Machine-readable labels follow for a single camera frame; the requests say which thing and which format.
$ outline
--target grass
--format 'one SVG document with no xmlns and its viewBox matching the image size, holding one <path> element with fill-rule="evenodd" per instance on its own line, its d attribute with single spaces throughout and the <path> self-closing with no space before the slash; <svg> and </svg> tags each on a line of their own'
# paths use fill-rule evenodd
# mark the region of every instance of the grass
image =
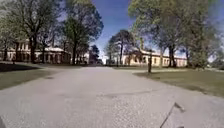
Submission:
<svg viewBox="0 0 224 128">
<path fill-rule="evenodd" d="M 40 70 L 27 65 L 0 64 L 0 90 L 13 87 L 40 77 L 50 75 L 51 72 Z"/>
<path fill-rule="evenodd" d="M 113 67 L 116 70 L 148 70 L 147 66 L 124 66 L 124 67 Z M 167 68 L 167 67 L 163 67 L 163 68 L 159 68 L 159 67 L 152 67 L 152 70 L 167 70 L 167 69 L 172 69 L 172 70 L 176 70 L 176 69 L 186 69 L 186 68 Z"/>
<path fill-rule="evenodd" d="M 186 71 L 186 72 L 161 72 L 136 73 L 141 77 L 147 77 L 168 83 L 185 89 L 200 91 L 204 94 L 224 97 L 224 73 L 213 71 Z"/>
</svg>

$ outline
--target concrete path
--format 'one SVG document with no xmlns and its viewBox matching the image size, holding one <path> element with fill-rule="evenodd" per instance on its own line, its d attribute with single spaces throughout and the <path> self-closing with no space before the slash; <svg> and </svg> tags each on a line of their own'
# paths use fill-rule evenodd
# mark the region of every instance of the concrete path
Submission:
<svg viewBox="0 0 224 128">
<path fill-rule="evenodd" d="M 224 100 L 81 68 L 0 91 L 0 116 L 6 128 L 223 128 Z"/>
</svg>

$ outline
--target window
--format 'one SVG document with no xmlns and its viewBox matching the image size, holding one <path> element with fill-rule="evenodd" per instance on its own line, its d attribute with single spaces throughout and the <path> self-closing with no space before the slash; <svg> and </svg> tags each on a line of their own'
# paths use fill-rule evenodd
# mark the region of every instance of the window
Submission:
<svg viewBox="0 0 224 128">
<path fill-rule="evenodd" d="M 154 64 L 156 64 L 156 58 L 154 58 Z"/>
<path fill-rule="evenodd" d="M 135 63 L 137 63 L 137 62 L 138 62 L 137 57 L 135 57 Z"/>
<path fill-rule="evenodd" d="M 146 63 L 146 58 L 145 58 L 145 57 L 143 57 L 142 62 L 143 62 L 143 63 Z"/>
<path fill-rule="evenodd" d="M 22 50 L 22 49 L 23 49 L 23 44 L 20 44 L 20 46 L 19 46 L 19 47 L 20 47 L 20 50 Z"/>
<path fill-rule="evenodd" d="M 24 49 L 24 50 L 26 49 L 26 44 L 23 44 L 23 49 Z"/>
</svg>

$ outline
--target road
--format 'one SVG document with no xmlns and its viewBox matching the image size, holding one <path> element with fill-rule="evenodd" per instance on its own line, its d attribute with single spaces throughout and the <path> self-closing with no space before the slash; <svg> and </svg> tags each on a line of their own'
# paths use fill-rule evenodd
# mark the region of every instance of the road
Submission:
<svg viewBox="0 0 224 128">
<path fill-rule="evenodd" d="M 224 100 L 92 67 L 0 91 L 0 116 L 6 128 L 223 128 Z"/>
</svg>

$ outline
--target tree trunk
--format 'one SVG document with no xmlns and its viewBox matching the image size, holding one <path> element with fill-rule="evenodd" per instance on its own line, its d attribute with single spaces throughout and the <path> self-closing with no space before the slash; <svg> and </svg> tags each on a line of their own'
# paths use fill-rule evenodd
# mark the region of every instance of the tree trunk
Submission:
<svg viewBox="0 0 224 128">
<path fill-rule="evenodd" d="M 148 74 L 152 72 L 152 53 L 150 54 L 150 59 L 148 62 Z"/>
<path fill-rule="evenodd" d="M 43 49 L 42 49 L 42 63 L 44 64 L 45 63 L 45 44 L 43 42 Z"/>
<path fill-rule="evenodd" d="M 112 55 L 109 55 L 109 66 L 111 66 L 111 61 L 112 61 Z"/>
<path fill-rule="evenodd" d="M 160 63 L 159 63 L 159 68 L 163 68 L 163 48 L 160 48 Z"/>
<path fill-rule="evenodd" d="M 19 43 L 16 42 L 16 59 L 15 59 L 15 61 L 18 61 L 18 49 L 19 49 Z"/>
<path fill-rule="evenodd" d="M 119 67 L 119 63 L 118 63 L 118 60 L 119 60 L 119 59 L 118 59 L 118 56 L 117 56 L 117 67 Z"/>
<path fill-rule="evenodd" d="M 4 50 L 4 57 L 3 57 L 3 61 L 6 61 L 7 60 L 7 53 L 8 53 L 8 49 L 5 48 Z"/>
<path fill-rule="evenodd" d="M 174 58 L 174 48 L 172 46 L 169 47 L 169 59 L 170 59 L 170 63 L 169 63 L 169 67 L 177 67 L 176 65 L 176 61 Z"/>
<path fill-rule="evenodd" d="M 74 47 L 73 47 L 73 56 L 72 56 L 72 64 L 75 65 L 75 57 L 76 57 L 76 47 L 77 47 L 77 43 L 75 43 Z"/>
<path fill-rule="evenodd" d="M 35 48 L 31 47 L 31 63 L 35 64 Z"/>
<path fill-rule="evenodd" d="M 123 46 L 123 42 L 121 42 L 120 65 L 122 65 L 123 48 L 124 48 L 124 46 Z"/>
<path fill-rule="evenodd" d="M 187 59 L 187 67 L 190 67 L 190 58 L 189 58 L 189 49 L 186 47 L 186 59 Z"/>
<path fill-rule="evenodd" d="M 31 63 L 33 63 L 33 64 L 35 64 L 35 59 L 36 59 L 36 56 L 35 56 L 36 46 L 37 46 L 37 38 L 36 38 L 36 36 L 33 36 L 32 39 L 30 39 Z"/>
</svg>

